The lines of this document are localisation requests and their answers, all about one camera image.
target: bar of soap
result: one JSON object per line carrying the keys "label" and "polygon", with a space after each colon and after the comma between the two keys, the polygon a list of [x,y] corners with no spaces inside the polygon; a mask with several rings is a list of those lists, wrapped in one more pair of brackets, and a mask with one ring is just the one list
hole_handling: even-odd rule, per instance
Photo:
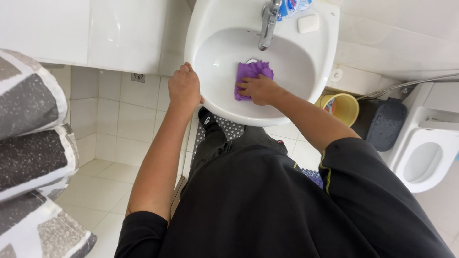
{"label": "bar of soap", "polygon": [[318,29],[319,15],[317,13],[298,19],[298,32],[300,34],[316,31]]}

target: yellow bucket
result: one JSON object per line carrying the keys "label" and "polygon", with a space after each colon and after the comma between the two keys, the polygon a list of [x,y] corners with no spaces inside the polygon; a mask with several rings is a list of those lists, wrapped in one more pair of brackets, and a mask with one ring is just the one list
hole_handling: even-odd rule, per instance
{"label": "yellow bucket", "polygon": [[333,102],[332,115],[347,126],[353,125],[359,112],[358,102],[353,96],[346,93],[326,94],[320,96],[315,105],[325,109],[328,102],[333,98],[335,101]]}

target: sink basin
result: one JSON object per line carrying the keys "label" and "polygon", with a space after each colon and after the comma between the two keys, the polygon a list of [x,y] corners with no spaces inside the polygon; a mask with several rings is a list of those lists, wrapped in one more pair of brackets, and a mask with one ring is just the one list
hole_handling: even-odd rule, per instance
{"label": "sink basin", "polygon": [[[339,9],[316,1],[312,9],[278,22],[270,47],[260,51],[260,13],[265,3],[198,0],[185,44],[185,60],[199,76],[204,106],[221,117],[253,126],[275,126],[290,120],[272,106],[234,99],[238,63],[251,59],[269,62],[275,82],[315,103],[328,80],[338,35]],[[299,34],[297,20],[315,13],[320,17],[319,30]]]}

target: hand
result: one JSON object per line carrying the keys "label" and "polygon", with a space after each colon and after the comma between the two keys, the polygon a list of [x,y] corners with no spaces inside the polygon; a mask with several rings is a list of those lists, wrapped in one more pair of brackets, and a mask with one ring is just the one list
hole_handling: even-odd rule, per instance
{"label": "hand", "polygon": [[199,78],[190,63],[180,66],[179,71],[169,78],[169,97],[171,105],[178,105],[194,110],[204,99],[199,93]]}
{"label": "hand", "polygon": [[243,96],[252,96],[253,103],[259,106],[270,105],[283,90],[277,83],[262,74],[259,74],[258,78],[244,77],[242,81],[245,83],[236,85],[244,90],[237,92]]}

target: toilet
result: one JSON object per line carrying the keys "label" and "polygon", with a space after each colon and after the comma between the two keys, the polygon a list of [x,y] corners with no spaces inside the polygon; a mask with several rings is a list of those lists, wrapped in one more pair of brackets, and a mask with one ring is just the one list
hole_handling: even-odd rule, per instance
{"label": "toilet", "polygon": [[459,152],[459,83],[419,84],[403,101],[408,115],[392,149],[381,152],[388,167],[413,193],[443,180]]}

